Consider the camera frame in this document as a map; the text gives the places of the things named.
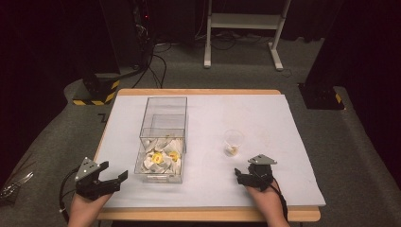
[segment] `gray carpet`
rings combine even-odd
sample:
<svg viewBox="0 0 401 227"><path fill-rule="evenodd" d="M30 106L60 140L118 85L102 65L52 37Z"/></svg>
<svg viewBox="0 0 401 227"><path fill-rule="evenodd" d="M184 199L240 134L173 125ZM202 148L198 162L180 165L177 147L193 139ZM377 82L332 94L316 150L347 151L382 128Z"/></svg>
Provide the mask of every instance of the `gray carpet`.
<svg viewBox="0 0 401 227"><path fill-rule="evenodd" d="M318 111L305 107L297 83L305 82L323 42L281 41L283 72L275 71L266 43L236 44L212 50L212 67L203 69L204 48L161 45L155 52L166 60L165 88L277 89L286 95L316 178L326 199L322 218L304 226L401 226L401 193L364 132L344 88L336 87L346 110ZM220 48L227 43L214 42ZM164 65L153 59L160 78ZM130 88L139 76L122 79ZM0 207L0 226L64 226L59 213L59 189L64 176L84 157L93 158L105 123L107 106L75 106L71 99L80 81L64 92L69 103L42 131L22 158L15 179L34 172L13 206ZM136 86L156 88L147 72ZM67 184L65 191L73 188ZM102 221L110 226L110 221Z"/></svg>

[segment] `white metal stand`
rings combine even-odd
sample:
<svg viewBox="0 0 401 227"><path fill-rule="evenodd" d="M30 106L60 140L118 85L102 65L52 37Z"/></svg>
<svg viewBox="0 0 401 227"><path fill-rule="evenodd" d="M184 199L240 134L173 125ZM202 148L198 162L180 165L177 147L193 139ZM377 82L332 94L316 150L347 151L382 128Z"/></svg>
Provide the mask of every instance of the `white metal stand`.
<svg viewBox="0 0 401 227"><path fill-rule="evenodd" d="M278 71L283 70L283 64L277 53L277 45L286 21L287 12L291 0L286 0L283 11L280 15L260 15L260 14L232 14L232 13L212 13L212 0L209 0L207 17L206 46L204 51L204 67L212 66L211 55L211 33L212 27L226 28L250 28L250 29L269 29L276 30L274 40L269 43L269 51L274 61L274 66Z"/></svg>

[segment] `yellow object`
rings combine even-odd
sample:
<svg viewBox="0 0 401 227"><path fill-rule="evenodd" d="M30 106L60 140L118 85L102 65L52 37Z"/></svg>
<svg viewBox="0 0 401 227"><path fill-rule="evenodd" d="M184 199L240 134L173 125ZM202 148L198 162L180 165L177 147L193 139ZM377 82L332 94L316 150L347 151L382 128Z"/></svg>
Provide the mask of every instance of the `yellow object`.
<svg viewBox="0 0 401 227"><path fill-rule="evenodd" d="M174 161L177 162L177 160L180 158L180 153L177 151L171 151L168 153L168 156Z"/></svg>
<svg viewBox="0 0 401 227"><path fill-rule="evenodd" d="M151 156L151 161L155 164L160 164L163 162L163 155L161 152L154 152Z"/></svg>

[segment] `table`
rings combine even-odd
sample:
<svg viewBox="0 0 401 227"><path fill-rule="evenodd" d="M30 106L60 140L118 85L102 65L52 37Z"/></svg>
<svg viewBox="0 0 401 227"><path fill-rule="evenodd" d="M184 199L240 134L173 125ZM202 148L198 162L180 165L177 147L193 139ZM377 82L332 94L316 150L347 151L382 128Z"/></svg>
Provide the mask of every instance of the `table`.
<svg viewBox="0 0 401 227"><path fill-rule="evenodd" d="M291 0L286 0L280 15L260 15L260 14L240 14L240 13L213 13L212 0L209 0L207 29L206 29L206 45L204 50L203 66L210 68L212 65L211 55L211 36L212 27L225 28L253 28L253 29L269 29L275 30L274 40L269 43L269 51L274 61L277 71L283 71L283 64L277 52L278 41L287 18L287 13Z"/></svg>
<svg viewBox="0 0 401 227"><path fill-rule="evenodd" d="M220 90L220 89L122 89L119 91L115 102L120 97L124 96L208 96L208 95L280 95L276 90ZM107 149L107 139L110 137L108 131L113 127L113 116L116 115L114 107L109 117L109 122L103 133L102 140L97 150L95 161L110 155L105 155ZM115 164L110 161L110 167L113 168ZM120 173L121 169L112 172L110 176L116 176ZM122 183L122 187L127 185L126 182ZM113 197L122 195L122 192L116 192ZM321 217L318 205L294 205L288 206L288 220L289 221L317 221ZM98 219L114 219L114 220L178 220L178 221L264 221L263 217L254 206L202 206L202 207L188 207L188 206L164 206L164 207L113 207L105 206L100 212Z"/></svg>

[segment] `wooden table edge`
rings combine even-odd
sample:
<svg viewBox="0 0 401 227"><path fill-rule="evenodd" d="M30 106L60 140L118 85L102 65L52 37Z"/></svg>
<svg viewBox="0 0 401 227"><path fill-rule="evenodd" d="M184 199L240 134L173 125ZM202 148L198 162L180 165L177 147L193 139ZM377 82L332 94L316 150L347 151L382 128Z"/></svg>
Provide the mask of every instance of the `wooden table edge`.
<svg viewBox="0 0 401 227"><path fill-rule="evenodd" d="M165 221L264 222L255 207L103 208L98 219ZM318 206L289 206L288 221L312 222L321 218Z"/></svg>
<svg viewBox="0 0 401 227"><path fill-rule="evenodd" d="M168 95L281 95L278 90L266 89L121 89L118 96Z"/></svg>

